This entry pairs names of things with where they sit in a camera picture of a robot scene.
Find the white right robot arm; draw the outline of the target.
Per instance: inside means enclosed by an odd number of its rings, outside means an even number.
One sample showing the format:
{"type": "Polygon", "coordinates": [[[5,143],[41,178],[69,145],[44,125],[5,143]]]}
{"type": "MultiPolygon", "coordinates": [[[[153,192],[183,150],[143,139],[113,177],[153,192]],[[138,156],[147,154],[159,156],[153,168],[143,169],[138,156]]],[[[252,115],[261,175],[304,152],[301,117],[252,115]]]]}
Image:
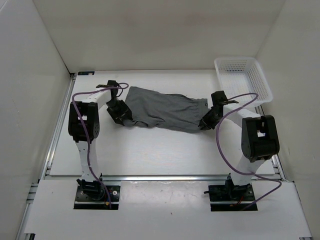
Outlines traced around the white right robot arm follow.
{"type": "Polygon", "coordinates": [[[231,169],[229,178],[232,183],[224,188],[224,193],[230,200],[238,199],[243,193],[242,186],[250,184],[252,177],[258,176],[259,167],[280,151],[275,118],[246,109],[258,96],[257,93],[250,92],[227,98],[223,90],[216,91],[211,94],[213,106],[199,121],[201,130],[215,130],[218,151],[231,169]],[[236,167],[227,160],[220,145],[220,128],[226,119],[241,127],[242,156],[236,167]]]}

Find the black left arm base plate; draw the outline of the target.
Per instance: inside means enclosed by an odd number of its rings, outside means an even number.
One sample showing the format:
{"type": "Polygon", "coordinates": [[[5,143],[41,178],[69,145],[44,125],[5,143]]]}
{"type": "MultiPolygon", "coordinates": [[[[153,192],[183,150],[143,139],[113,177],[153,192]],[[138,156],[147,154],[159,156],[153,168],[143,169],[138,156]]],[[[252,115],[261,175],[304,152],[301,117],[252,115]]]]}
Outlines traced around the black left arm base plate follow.
{"type": "Polygon", "coordinates": [[[73,208],[75,210],[118,210],[121,195],[120,185],[107,185],[106,186],[111,204],[108,202],[108,195],[105,189],[99,195],[86,194],[80,185],[77,186],[73,208]]]}

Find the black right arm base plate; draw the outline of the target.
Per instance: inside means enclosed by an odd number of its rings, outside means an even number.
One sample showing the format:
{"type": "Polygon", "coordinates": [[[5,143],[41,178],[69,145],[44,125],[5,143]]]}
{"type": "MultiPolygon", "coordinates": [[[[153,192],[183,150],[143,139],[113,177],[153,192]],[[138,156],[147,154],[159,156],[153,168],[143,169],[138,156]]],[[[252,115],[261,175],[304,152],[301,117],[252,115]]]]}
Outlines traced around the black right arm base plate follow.
{"type": "Polygon", "coordinates": [[[253,187],[247,185],[233,193],[227,191],[225,185],[209,185],[208,190],[203,192],[209,197],[211,212],[239,212],[257,211],[257,204],[253,203],[256,198],[253,187]]]}

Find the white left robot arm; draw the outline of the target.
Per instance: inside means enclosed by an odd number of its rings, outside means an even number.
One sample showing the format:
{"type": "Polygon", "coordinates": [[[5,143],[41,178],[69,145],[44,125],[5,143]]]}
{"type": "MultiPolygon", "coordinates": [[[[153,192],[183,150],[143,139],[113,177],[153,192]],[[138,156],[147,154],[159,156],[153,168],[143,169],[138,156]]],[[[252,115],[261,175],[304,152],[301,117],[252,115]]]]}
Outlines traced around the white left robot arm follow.
{"type": "Polygon", "coordinates": [[[74,140],[82,168],[78,184],[93,200],[100,200],[105,194],[102,174],[99,171],[96,152],[96,139],[100,133],[99,111],[107,107],[107,113],[118,125],[131,121],[132,111],[120,93],[129,87],[128,83],[109,80],[107,84],[99,84],[93,91],[77,92],[72,95],[69,106],[68,134],[74,140]]]}

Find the grey cotton shorts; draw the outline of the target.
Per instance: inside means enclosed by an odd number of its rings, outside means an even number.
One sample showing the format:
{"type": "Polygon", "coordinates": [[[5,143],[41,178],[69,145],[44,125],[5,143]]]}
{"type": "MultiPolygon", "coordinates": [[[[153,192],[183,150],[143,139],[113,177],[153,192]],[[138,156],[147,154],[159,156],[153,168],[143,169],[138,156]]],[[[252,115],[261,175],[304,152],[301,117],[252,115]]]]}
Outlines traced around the grey cotton shorts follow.
{"type": "Polygon", "coordinates": [[[164,94],[131,86],[125,104],[132,120],[124,120],[128,128],[162,128],[185,133],[201,131],[201,118],[209,111],[206,98],[189,98],[182,94],[164,94]]]}

